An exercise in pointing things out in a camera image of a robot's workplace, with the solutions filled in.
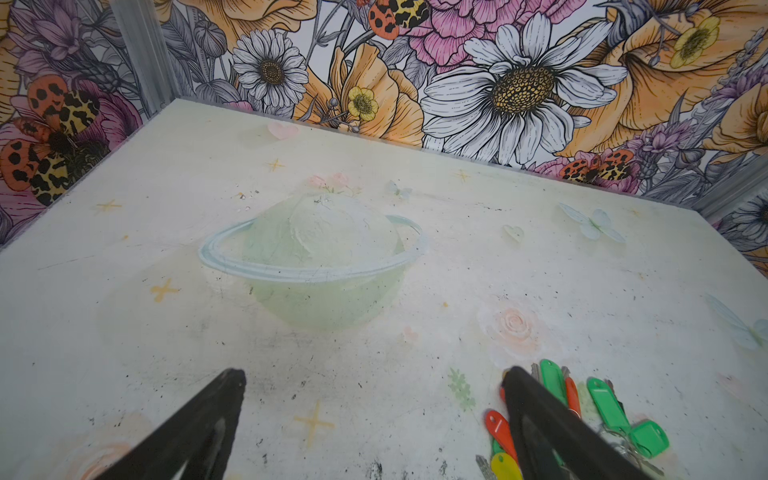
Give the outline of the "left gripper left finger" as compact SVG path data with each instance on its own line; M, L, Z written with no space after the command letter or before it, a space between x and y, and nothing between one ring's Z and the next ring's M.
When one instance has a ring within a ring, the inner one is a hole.
M245 388L244 371L223 370L99 477L222 479L232 452Z

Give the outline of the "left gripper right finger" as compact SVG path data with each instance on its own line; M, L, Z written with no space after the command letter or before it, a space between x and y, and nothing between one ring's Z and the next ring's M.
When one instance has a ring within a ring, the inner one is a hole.
M524 368L502 381L509 430L525 479L646 479Z

